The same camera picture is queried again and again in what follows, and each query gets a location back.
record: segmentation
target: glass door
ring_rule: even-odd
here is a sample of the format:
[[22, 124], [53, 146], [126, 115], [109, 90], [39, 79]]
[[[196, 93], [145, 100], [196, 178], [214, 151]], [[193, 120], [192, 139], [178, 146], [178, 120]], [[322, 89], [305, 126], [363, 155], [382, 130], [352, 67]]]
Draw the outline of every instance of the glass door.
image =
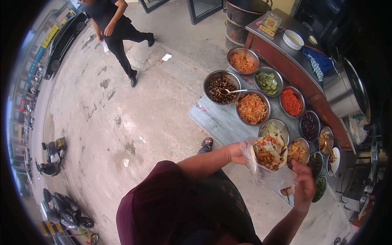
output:
[[146, 13], [148, 14], [159, 6], [167, 3], [168, 1], [169, 0], [139, 0], [139, 3], [142, 4], [144, 11], [146, 11]]
[[208, 16], [223, 8], [223, 0], [187, 0], [192, 25], [196, 25]]

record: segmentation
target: sauce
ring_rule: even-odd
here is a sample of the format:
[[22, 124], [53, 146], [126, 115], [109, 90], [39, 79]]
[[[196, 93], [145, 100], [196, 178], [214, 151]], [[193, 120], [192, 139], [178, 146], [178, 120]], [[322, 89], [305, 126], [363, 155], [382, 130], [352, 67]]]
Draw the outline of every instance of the sauce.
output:
[[300, 45], [299, 43], [298, 43], [298, 41], [297, 40], [295, 40], [295, 38], [293, 38], [292, 36], [289, 36], [289, 35], [287, 35], [288, 37], [289, 37], [289, 39], [291, 40], [291, 41], [293, 41], [295, 44], [297, 44], [297, 45]]

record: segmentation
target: blue cloth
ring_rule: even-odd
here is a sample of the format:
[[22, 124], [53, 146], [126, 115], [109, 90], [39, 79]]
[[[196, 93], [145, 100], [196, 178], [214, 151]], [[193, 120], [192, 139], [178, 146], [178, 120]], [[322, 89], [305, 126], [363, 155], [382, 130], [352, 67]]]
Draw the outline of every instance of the blue cloth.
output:
[[305, 57], [310, 61], [314, 72], [320, 82], [323, 81], [324, 74], [332, 70], [334, 67], [332, 61], [322, 54], [317, 53], [313, 49], [303, 49]]

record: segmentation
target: hand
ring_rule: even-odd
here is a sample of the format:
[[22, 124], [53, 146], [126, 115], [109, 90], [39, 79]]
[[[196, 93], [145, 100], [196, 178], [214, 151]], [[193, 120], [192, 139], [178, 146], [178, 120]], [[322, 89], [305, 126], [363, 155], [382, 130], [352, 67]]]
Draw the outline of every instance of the hand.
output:
[[295, 186], [294, 209], [306, 215], [313, 200], [316, 185], [309, 167], [301, 165], [294, 160], [292, 164], [292, 169], [297, 174], [294, 181], [298, 183]]
[[103, 34], [105, 36], [110, 36], [113, 33], [115, 25], [116, 25], [116, 23], [110, 21], [109, 24], [106, 26], [105, 31], [103, 32]]
[[97, 40], [98, 40], [98, 42], [100, 42], [100, 43], [103, 42], [103, 36], [101, 35], [101, 33], [97, 34]]
[[229, 149], [229, 156], [231, 161], [238, 164], [245, 165], [246, 157], [242, 154], [241, 144], [247, 144], [247, 142], [237, 142], [237, 143], [230, 144], [227, 147]]

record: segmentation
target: metal barrel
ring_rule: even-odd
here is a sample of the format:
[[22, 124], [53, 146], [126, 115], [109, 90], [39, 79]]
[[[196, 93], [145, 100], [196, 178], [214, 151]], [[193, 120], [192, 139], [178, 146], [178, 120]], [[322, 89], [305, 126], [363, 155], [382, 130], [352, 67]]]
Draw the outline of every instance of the metal barrel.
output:
[[245, 26], [271, 10], [267, 3], [260, 2], [257, 7], [247, 10], [227, 1], [225, 24], [226, 48], [228, 50], [235, 47], [244, 47], [249, 33], [245, 30]]

